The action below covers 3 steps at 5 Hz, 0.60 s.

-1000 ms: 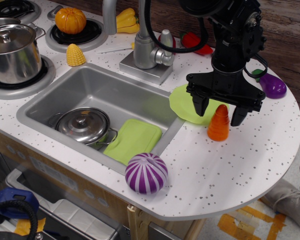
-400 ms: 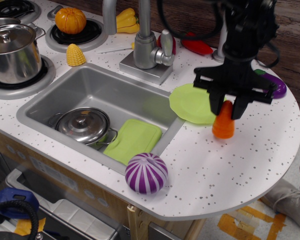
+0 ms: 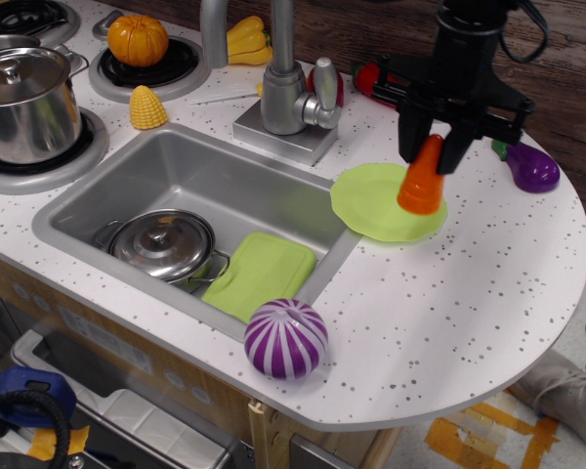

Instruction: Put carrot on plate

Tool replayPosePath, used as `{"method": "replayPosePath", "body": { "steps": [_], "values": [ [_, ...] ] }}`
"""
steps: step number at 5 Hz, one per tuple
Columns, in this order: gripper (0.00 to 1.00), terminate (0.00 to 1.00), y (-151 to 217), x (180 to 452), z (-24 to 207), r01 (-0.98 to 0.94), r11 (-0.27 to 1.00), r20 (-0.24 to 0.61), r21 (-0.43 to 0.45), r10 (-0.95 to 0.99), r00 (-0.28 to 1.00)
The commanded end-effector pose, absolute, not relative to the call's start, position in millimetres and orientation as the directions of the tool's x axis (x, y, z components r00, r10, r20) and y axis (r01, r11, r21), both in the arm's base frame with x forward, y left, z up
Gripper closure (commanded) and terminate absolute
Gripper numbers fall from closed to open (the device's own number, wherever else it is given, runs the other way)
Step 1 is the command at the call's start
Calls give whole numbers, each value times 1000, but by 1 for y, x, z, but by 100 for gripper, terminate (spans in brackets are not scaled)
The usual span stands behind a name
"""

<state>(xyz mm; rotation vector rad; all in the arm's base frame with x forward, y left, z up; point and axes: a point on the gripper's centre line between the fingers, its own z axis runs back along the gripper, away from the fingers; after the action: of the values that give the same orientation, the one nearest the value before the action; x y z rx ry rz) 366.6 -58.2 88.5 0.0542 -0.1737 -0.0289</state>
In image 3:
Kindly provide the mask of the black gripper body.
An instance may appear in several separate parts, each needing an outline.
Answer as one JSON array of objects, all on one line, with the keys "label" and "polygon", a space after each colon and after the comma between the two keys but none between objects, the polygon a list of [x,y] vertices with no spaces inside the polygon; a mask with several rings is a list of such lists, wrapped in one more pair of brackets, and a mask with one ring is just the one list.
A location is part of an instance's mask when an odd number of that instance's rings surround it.
[{"label": "black gripper body", "polygon": [[373,96],[399,106],[427,109],[449,126],[479,125],[479,137],[514,144],[522,136],[535,101],[503,82],[493,71],[492,54],[475,46],[440,45],[430,56],[382,54]]}]

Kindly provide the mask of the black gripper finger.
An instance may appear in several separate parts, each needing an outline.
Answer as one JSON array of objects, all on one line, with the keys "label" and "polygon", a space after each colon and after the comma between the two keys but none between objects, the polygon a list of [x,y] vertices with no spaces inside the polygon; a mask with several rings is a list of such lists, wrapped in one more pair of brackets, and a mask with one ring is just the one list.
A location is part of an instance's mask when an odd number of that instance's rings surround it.
[{"label": "black gripper finger", "polygon": [[414,162],[429,136],[434,119],[427,109],[411,103],[401,104],[398,113],[399,154],[406,162]]},{"label": "black gripper finger", "polygon": [[460,121],[450,125],[437,165],[439,175],[452,174],[460,164],[473,140],[479,137],[479,125],[473,121]]}]

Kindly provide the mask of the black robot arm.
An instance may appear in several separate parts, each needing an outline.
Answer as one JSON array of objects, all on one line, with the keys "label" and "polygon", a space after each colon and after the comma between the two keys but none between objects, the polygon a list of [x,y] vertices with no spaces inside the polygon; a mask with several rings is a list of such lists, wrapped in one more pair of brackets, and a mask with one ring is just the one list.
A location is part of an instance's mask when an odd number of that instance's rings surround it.
[{"label": "black robot arm", "polygon": [[475,140],[520,141],[535,102],[504,83],[492,67],[495,53],[508,48],[504,31],[509,13],[517,9],[542,33],[549,32],[530,1],[442,1],[429,57],[378,57],[372,96],[395,106],[399,153],[406,162],[416,161],[434,121],[450,127],[437,163],[440,175],[453,173]]}]

